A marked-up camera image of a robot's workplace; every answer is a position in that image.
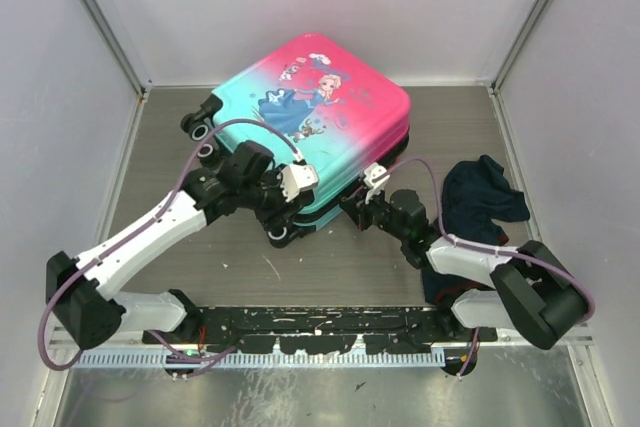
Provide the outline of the pink teal suitcase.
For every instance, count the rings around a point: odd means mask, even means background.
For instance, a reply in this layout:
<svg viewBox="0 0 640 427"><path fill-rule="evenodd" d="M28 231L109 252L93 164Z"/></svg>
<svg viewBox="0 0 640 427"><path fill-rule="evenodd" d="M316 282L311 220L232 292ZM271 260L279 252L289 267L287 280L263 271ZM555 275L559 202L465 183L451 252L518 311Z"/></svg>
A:
<svg viewBox="0 0 640 427"><path fill-rule="evenodd" d="M218 124L227 126L199 156L218 164L238 144L268 148L277 164L299 149L319 177L314 201L290 223L278 248L315 232L340 212L340 202L362 185L364 170L390 167L406 149L408 94L345 48L319 33L302 34L215 87L180 127L200 142Z"/></svg>

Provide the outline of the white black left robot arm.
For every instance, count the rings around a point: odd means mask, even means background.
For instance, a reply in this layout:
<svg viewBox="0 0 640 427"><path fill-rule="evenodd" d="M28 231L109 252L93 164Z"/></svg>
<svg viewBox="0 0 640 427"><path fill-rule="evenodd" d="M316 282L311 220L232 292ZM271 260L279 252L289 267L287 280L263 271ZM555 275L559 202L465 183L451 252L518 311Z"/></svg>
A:
<svg viewBox="0 0 640 427"><path fill-rule="evenodd" d="M293 217L314 199L315 169L302 156L274 166L272 153L241 143L211 169L189 171L159 205L102 244L74 257L52 256L46 266L46 301L83 351L118 332L166 332L178 343L194 340L201 310L180 290L124 291L144 267L184 238L239 209L253 211L268 233L282 239Z"/></svg>

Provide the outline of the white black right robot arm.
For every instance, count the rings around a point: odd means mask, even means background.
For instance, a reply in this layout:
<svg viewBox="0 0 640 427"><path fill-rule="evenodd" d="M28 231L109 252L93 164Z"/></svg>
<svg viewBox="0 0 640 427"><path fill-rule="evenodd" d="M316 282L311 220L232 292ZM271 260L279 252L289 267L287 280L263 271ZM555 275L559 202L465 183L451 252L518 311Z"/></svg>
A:
<svg viewBox="0 0 640 427"><path fill-rule="evenodd" d="M478 327L511 329L549 350L593 311L586 293L540 242L499 247L445 235L408 189L390 197L361 191L341 207L359 230L376 227L397 239L412 267L458 279L431 301L444 310L438 326L449 340L462 340Z"/></svg>

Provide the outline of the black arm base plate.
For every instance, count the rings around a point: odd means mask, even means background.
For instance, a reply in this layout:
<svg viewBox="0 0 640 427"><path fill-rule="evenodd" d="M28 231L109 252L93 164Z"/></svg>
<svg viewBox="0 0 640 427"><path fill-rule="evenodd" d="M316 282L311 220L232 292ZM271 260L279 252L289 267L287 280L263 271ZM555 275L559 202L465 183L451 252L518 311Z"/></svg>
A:
<svg viewBox="0 0 640 427"><path fill-rule="evenodd" d="M428 307L205 308L191 333L164 333L173 345L201 344L210 352L286 355L350 352L358 341L376 355L429 353L437 343L473 339L451 314Z"/></svg>

